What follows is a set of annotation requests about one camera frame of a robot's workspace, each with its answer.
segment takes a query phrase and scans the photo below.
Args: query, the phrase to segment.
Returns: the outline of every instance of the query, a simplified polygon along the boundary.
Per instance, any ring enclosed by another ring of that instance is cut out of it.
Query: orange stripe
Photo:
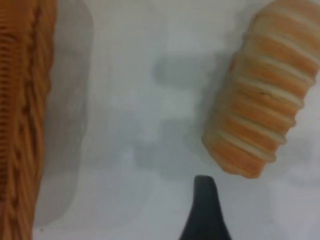
[[[263,160],[249,154],[224,139],[218,139],[211,146],[211,149],[218,157],[225,160],[228,164],[250,173],[251,175],[257,175],[265,166]]]
[[[267,8],[283,7],[320,25],[320,6],[308,0],[278,0]]]
[[[286,134],[291,127],[280,119],[265,113],[263,109],[259,109],[251,105],[246,105],[243,102],[239,102],[237,100],[234,100],[231,103],[230,109],[232,113],[240,115],[250,121],[261,124],[266,128],[282,135]]]
[[[289,91],[300,98],[304,98],[309,89],[303,79],[257,58],[245,56],[242,59],[242,64],[241,76],[259,79]]]
[[[320,55],[320,39],[315,34],[315,30],[305,23],[279,13],[262,12],[256,17],[252,31],[259,31],[262,27],[261,22],[263,22],[264,31],[290,37],[303,48]]]
[[[268,36],[251,36],[247,39],[245,46],[254,49],[255,53],[270,56],[301,70],[312,78],[315,78],[318,73],[319,66],[316,62],[300,54],[294,48]]]
[[[271,153],[272,155],[279,146],[279,143],[274,139],[267,135],[263,135],[247,125],[237,122],[236,119],[232,117],[227,116],[222,122],[221,128],[239,139]]]
[[[271,96],[271,93],[265,92],[261,88],[249,86],[239,82],[235,82],[234,85],[236,86],[237,93],[284,115],[294,117],[300,109],[298,106],[289,102],[285,98],[280,96],[273,97]]]

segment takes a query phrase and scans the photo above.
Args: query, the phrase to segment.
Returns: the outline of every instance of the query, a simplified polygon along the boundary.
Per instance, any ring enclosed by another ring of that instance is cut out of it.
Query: cream stripe
[[[265,91],[266,93],[271,94],[275,98],[277,97],[284,98],[287,101],[297,105],[301,109],[304,107],[304,101],[298,98],[296,95],[292,94],[289,91],[283,90],[277,86],[274,86],[272,84],[265,83],[259,79],[240,77],[240,78],[235,78],[234,81],[244,85],[259,88]]]
[[[299,46],[298,44],[296,44],[295,42],[282,37],[280,35],[274,34],[274,33],[267,33],[267,34],[263,34],[266,37],[269,37],[279,43],[282,43],[286,46],[289,46],[290,48],[294,49],[295,51],[297,51],[300,55],[305,56],[306,58],[310,59],[311,61],[313,61],[315,64],[317,64],[318,66],[320,66],[320,59],[318,57],[316,57],[315,55],[311,54],[310,52],[308,52],[307,50],[303,49],[301,46]]]
[[[305,17],[303,15],[300,15],[294,11],[291,11],[283,6],[272,6],[272,7],[267,7],[262,10],[262,12],[258,13],[263,15],[264,13],[275,13],[279,14],[280,16],[287,16],[290,19],[293,19],[296,22],[300,22],[302,24],[306,24],[308,27],[312,28],[315,32],[318,34],[315,34],[316,36],[319,36],[320,38],[320,25],[318,25],[316,22],[312,21],[312,19]]]
[[[275,31],[276,29],[273,27],[273,25],[270,24],[270,21],[272,21],[273,18],[276,18],[277,16],[278,16],[277,14],[272,14],[272,13],[263,14],[262,16],[259,17],[259,19],[257,21],[255,21],[253,23],[254,28],[253,27],[250,28],[248,33],[258,33],[260,35],[263,35],[264,32],[266,32],[266,29],[267,29],[270,33],[275,34],[277,36],[281,36],[281,37],[285,38],[286,40],[289,40],[289,41],[299,45],[300,48],[308,51],[315,58],[318,58],[318,57],[320,58],[319,52],[318,52],[318,54],[315,53],[313,49],[310,49],[309,46],[307,44],[305,44],[304,42],[302,42],[302,40],[301,40],[304,37],[303,36],[304,33],[308,32],[308,34],[312,35],[313,38],[315,38],[317,41],[320,42],[320,37],[319,37],[320,32],[318,32],[318,35],[316,35],[316,34],[314,34],[315,33],[314,29],[311,29],[311,31],[310,31],[310,29],[308,27],[304,27],[304,26],[301,26],[299,28],[300,37],[296,37],[295,35],[292,35],[292,33],[290,31],[287,31],[286,29],[281,30],[281,31],[278,31],[278,30]],[[288,21],[291,21],[291,24],[294,26],[294,28],[296,28],[295,25],[297,23],[299,23],[298,21],[295,21],[294,19],[291,19],[290,17],[287,17],[287,16],[285,16],[285,18]]]
[[[218,135],[227,142],[237,146],[240,149],[245,150],[246,152],[258,157],[259,159],[264,160],[267,163],[272,163],[276,160],[276,156],[274,154],[268,154],[223,130],[219,130]]]
[[[259,104],[256,104],[251,100],[246,99],[246,97],[241,97],[240,99],[238,99],[238,101],[240,101],[242,104],[247,105],[249,107],[260,109],[261,112],[266,113],[267,115],[270,115],[276,119],[279,119],[280,122],[285,122],[290,127],[293,127],[296,125],[296,121],[294,118],[290,118],[288,116],[282,115],[281,113],[275,110],[272,110],[271,108],[263,107]]]
[[[285,64],[282,61],[274,59],[272,57],[265,56],[265,55],[258,55],[258,54],[248,54],[248,56],[253,56],[253,57],[261,60],[262,62],[273,65],[274,67],[279,68],[285,72],[288,72],[288,73],[298,77],[299,79],[303,79],[308,84],[308,86],[312,86],[316,82],[315,79],[310,77],[308,74],[306,74],[306,73],[304,73],[304,72],[302,72],[302,71],[300,71],[300,70],[298,70],[288,64]]]
[[[254,131],[256,131],[264,136],[267,136],[268,138],[275,140],[276,142],[278,142],[280,144],[286,143],[286,138],[284,136],[282,136],[274,131],[271,131],[266,127],[263,127],[254,121],[251,121],[249,119],[245,119],[244,117],[241,117],[241,116],[238,116],[235,114],[230,114],[229,117],[234,119],[236,122],[250,128],[250,129],[253,129]]]

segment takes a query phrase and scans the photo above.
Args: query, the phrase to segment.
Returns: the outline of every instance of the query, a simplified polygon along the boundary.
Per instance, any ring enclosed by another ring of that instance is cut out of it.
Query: white surface
[[[234,240],[320,230],[320,84],[258,180],[200,132],[258,0],[60,0],[35,240],[177,240],[193,178],[215,178]]]

